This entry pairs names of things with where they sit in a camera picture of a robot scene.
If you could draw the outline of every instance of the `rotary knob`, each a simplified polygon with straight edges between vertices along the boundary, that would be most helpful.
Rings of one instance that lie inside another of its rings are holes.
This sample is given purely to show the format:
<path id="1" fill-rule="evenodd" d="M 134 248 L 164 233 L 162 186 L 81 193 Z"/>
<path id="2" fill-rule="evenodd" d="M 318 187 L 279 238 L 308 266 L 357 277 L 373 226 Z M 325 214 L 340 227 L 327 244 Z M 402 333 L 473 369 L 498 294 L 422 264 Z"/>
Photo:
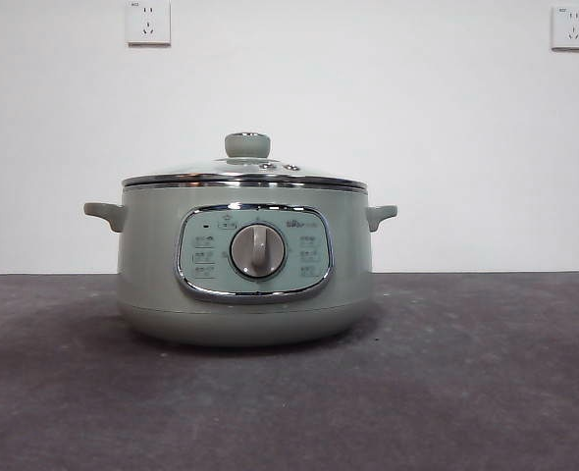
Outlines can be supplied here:
<path id="1" fill-rule="evenodd" d="M 265 278 L 275 273 L 286 255 L 281 235 L 269 226 L 252 224 L 241 229 L 231 243 L 231 258 L 242 275 Z"/>

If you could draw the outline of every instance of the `dark countertop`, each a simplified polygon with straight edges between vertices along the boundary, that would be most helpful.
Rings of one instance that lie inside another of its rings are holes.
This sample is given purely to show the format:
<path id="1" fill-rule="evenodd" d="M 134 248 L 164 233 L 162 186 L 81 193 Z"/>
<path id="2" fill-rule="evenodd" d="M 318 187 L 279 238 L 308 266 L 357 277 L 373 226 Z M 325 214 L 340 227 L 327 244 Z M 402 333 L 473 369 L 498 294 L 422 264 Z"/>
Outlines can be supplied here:
<path id="1" fill-rule="evenodd" d="M 167 344 L 0 276 L 0 470 L 579 470 L 579 273 L 377 275 L 349 332 Z"/>

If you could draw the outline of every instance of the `electric hot pot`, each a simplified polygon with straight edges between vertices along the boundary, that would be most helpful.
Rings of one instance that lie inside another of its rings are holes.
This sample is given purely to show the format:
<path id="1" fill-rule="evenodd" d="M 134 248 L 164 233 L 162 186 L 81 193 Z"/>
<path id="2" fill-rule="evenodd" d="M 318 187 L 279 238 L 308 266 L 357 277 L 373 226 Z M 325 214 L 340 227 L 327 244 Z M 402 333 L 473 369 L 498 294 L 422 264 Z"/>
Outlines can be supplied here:
<path id="1" fill-rule="evenodd" d="M 156 338 L 219 346 L 348 328 L 371 297 L 370 233 L 396 206 L 368 206 L 365 183 L 270 159 L 264 134 L 225 146 L 227 158 L 124 180 L 122 205 L 84 205 L 120 233 L 122 315 Z"/>

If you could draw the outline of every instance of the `electrical socket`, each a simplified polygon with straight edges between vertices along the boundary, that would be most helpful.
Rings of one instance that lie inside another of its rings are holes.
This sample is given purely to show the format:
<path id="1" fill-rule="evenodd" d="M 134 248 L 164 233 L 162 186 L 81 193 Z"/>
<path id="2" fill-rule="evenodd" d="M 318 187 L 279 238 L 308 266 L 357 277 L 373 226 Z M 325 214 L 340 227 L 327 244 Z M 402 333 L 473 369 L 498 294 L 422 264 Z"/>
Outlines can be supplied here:
<path id="1" fill-rule="evenodd" d="M 129 45 L 169 45 L 170 0 L 128 0 L 126 41 Z"/>
<path id="2" fill-rule="evenodd" d="M 552 8 L 552 49 L 579 50 L 579 6 Z"/>

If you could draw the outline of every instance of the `white wall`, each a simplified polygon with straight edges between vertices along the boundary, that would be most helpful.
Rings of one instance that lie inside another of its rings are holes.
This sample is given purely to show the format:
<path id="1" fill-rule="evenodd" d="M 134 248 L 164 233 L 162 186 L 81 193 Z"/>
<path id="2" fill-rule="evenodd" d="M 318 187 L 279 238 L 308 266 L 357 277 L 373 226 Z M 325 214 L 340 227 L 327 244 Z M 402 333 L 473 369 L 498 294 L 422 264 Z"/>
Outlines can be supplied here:
<path id="1" fill-rule="evenodd" d="M 550 51 L 551 4 L 173 0 L 173 46 L 130 49 L 124 0 L 0 0 L 0 273 L 114 272 L 83 202 L 242 130 L 399 205 L 378 271 L 579 270 L 579 54 Z"/>

